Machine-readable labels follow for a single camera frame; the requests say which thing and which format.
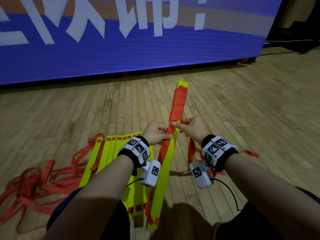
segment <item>banner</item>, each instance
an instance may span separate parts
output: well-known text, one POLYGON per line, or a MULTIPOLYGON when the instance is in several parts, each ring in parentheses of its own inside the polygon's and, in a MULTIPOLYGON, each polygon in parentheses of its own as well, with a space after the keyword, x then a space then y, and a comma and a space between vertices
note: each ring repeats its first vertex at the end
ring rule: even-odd
POLYGON ((260 54, 282 0, 0 0, 0 84, 260 54))

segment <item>hand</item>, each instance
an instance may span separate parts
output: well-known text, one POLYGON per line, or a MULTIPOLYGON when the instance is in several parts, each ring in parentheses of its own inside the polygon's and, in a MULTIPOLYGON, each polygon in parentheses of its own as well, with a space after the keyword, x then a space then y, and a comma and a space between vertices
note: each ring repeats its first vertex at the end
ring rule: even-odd
POLYGON ((184 120, 188 125, 179 122, 172 122, 172 125, 180 129, 179 133, 186 133, 186 137, 190 136, 191 139, 202 144, 203 139, 212 134, 207 124, 202 117, 193 117, 184 120))
POLYGON ((149 143, 149 146, 153 146, 156 144, 162 145, 164 140, 172 139, 171 134, 166 134, 167 127, 161 124, 157 124, 156 122, 151 122, 144 129, 141 136, 143 136, 149 143))

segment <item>person's left hand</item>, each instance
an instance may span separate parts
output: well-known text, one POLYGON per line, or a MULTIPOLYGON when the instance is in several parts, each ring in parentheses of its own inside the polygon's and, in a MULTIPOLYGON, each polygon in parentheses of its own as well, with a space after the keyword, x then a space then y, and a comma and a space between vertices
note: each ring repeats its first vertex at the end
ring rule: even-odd
POLYGON ((161 124, 157 124, 156 122, 151 122, 144 129, 141 136, 143 136, 149 143, 149 146, 153 146, 156 144, 162 145, 164 140, 172 139, 171 134, 166 134, 167 127, 161 124))

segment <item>person's right hand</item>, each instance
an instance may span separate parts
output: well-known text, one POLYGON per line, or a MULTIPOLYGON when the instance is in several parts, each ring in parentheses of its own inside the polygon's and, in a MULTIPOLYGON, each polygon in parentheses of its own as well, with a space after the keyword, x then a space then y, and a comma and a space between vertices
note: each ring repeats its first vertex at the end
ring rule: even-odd
POLYGON ((203 139, 212 134, 207 124, 202 117, 192 117, 184 120, 188 125, 181 124, 179 122, 172 122, 172 125, 180 129, 180 133, 186 133, 186 136, 190 136, 201 146, 203 139))

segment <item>black pants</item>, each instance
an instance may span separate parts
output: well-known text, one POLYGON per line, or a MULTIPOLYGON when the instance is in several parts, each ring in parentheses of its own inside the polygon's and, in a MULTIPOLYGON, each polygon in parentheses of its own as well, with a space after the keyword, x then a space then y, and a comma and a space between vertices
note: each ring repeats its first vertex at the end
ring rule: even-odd
MULTIPOLYGON (((72 192, 61 204, 57 206, 51 215, 47 230, 52 226, 61 212, 66 208, 70 201, 80 191, 81 188, 72 192)), ((313 198, 320 204, 320 199, 307 190, 300 189, 302 192, 313 198)), ((121 239, 130 239, 130 222, 126 207, 119 201, 111 218, 104 229, 101 239, 108 239, 110 232, 115 232, 121 239)), ((283 239, 274 226, 265 218, 250 202, 247 202, 242 211, 231 221, 221 224, 218 228, 216 239, 238 239, 245 236, 246 239, 283 239)))

